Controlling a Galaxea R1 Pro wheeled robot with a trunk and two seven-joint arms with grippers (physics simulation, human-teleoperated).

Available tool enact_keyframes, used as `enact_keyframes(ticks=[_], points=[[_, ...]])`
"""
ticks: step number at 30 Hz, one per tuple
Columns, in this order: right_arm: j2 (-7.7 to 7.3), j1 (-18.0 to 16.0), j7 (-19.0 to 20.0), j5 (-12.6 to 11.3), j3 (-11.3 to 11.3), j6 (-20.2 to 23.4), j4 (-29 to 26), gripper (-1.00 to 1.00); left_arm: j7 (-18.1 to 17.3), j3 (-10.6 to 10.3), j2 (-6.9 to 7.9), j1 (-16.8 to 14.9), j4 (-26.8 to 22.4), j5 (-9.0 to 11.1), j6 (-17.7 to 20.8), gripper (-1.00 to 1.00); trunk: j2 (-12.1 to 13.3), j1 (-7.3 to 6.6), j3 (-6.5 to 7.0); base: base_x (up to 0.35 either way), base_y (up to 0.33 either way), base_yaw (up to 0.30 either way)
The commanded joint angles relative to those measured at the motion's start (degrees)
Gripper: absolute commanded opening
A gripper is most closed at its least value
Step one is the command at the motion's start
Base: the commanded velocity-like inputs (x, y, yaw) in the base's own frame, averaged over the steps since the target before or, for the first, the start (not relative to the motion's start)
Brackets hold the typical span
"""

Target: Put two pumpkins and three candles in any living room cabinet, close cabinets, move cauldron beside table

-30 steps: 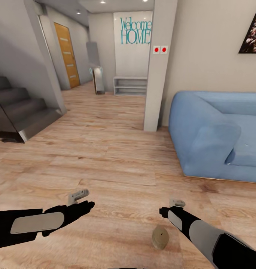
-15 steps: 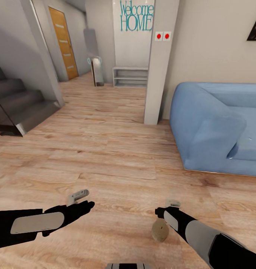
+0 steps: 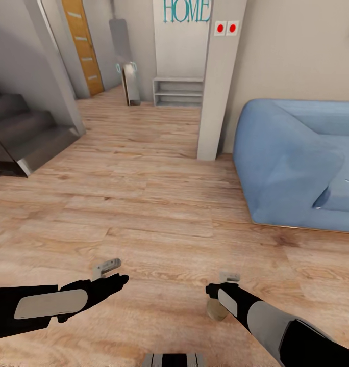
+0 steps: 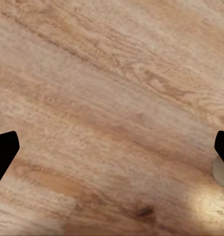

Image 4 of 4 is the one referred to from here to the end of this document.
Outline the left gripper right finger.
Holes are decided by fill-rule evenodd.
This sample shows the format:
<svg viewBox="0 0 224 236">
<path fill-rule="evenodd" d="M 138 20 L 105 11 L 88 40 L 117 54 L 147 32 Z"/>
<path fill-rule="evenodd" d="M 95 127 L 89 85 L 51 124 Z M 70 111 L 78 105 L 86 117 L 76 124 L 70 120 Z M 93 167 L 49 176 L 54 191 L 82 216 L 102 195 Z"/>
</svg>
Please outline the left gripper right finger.
<svg viewBox="0 0 224 236">
<path fill-rule="evenodd" d="M 221 130 L 217 133 L 214 148 L 224 162 L 224 131 Z"/>
</svg>

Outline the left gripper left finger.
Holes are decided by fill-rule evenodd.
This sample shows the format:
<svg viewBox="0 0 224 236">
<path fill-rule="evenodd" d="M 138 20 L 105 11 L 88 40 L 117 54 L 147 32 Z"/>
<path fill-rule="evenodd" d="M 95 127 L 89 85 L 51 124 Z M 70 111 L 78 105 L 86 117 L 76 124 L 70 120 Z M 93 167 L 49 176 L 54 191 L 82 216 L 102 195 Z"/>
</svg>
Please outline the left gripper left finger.
<svg viewBox="0 0 224 236">
<path fill-rule="evenodd" d="M 0 180 L 20 149 L 16 131 L 0 134 Z"/>
</svg>

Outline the pillar candle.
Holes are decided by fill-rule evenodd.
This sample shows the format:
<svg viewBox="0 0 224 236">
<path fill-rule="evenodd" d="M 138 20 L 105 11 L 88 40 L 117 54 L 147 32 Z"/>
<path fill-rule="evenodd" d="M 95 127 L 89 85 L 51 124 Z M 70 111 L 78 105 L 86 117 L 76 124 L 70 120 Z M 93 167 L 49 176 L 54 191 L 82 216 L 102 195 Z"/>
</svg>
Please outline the pillar candle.
<svg viewBox="0 0 224 236">
<path fill-rule="evenodd" d="M 220 156 L 216 157 L 214 160 L 212 175 L 215 182 L 224 187 L 224 162 Z"/>
</svg>

